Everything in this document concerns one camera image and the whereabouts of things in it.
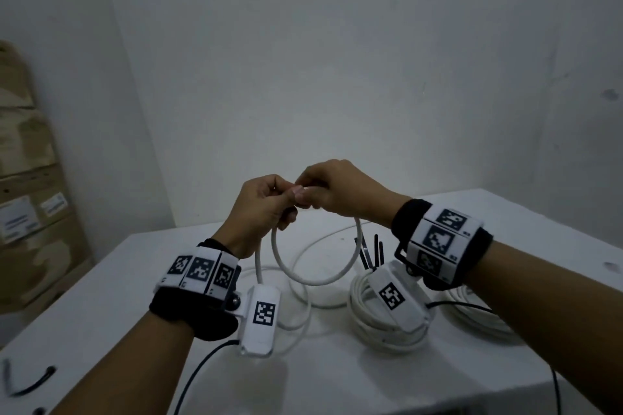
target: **wrist-mounted device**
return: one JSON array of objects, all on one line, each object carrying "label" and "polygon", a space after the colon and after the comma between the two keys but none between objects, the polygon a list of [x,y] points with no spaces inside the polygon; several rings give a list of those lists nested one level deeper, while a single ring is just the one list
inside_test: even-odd
[{"label": "wrist-mounted device", "polygon": [[156,285],[150,311],[170,322],[186,322],[195,337],[205,341],[232,335],[238,329],[238,317],[242,320],[240,351],[270,356],[281,293],[263,284],[237,292],[240,271],[238,258],[208,240],[175,258]]},{"label": "wrist-mounted device", "polygon": [[462,212],[413,199],[392,222],[392,233],[400,240],[394,255],[409,274],[423,276],[426,287],[452,289],[462,284],[493,241],[482,227],[481,220]]}]

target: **table surface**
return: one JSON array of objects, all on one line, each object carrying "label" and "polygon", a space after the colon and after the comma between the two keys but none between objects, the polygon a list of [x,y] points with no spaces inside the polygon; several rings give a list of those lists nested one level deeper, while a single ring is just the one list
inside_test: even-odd
[{"label": "table surface", "polygon": [[[498,241],[574,270],[623,291],[623,251],[553,222],[484,190],[427,197],[434,203],[482,218]],[[313,240],[353,224],[323,211],[302,211],[297,222],[278,235],[284,259]],[[132,235],[27,327],[2,352],[11,358],[16,387],[30,385],[49,365],[58,372],[20,399],[0,399],[2,413],[30,414],[54,407],[145,313],[154,283],[178,252],[212,235],[207,224]],[[363,226],[368,246],[378,233],[390,259],[397,241],[389,230]],[[334,274],[354,248],[354,228],[313,246],[297,271],[309,278]],[[270,237],[262,243],[262,262],[274,264]],[[252,260],[243,267],[252,267]],[[315,288],[317,301],[344,299],[358,262],[335,285]],[[280,318],[300,318],[304,308],[281,272],[266,272],[265,282],[283,290]],[[252,273],[238,282],[245,291]],[[489,339],[458,326],[437,312],[423,349],[385,356],[365,347],[352,333],[345,309],[314,310],[307,334],[277,331],[275,354],[264,360],[243,358],[236,348],[214,356],[193,382],[185,414],[396,413],[429,412],[470,403],[486,395],[551,384],[548,365],[525,345]],[[195,340],[174,401],[195,366],[216,346]]]}]

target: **stacked cardboard boxes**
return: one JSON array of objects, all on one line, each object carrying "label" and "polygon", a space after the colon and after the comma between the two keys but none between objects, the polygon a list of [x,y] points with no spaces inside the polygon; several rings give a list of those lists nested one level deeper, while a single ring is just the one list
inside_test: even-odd
[{"label": "stacked cardboard boxes", "polygon": [[0,347],[92,266],[27,79],[0,41]]}]

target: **white label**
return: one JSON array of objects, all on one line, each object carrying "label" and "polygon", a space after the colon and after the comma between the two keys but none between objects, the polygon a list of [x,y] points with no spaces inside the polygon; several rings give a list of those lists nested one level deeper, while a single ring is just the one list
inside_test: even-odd
[{"label": "white label", "polygon": [[41,223],[27,195],[0,205],[0,234],[11,243],[41,228]]},{"label": "white label", "polygon": [[54,194],[48,200],[43,201],[39,204],[39,206],[43,209],[46,215],[51,217],[55,213],[60,212],[64,208],[67,208],[69,204],[63,195],[63,192],[59,192],[58,194]]}]

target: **forearm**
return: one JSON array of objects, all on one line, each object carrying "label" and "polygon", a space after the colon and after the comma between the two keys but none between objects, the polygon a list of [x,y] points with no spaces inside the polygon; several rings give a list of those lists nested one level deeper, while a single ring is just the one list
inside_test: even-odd
[{"label": "forearm", "polygon": [[166,414],[193,337],[184,322],[147,312],[52,414]]},{"label": "forearm", "polygon": [[620,413],[620,292],[496,242],[465,283],[599,409]]}]

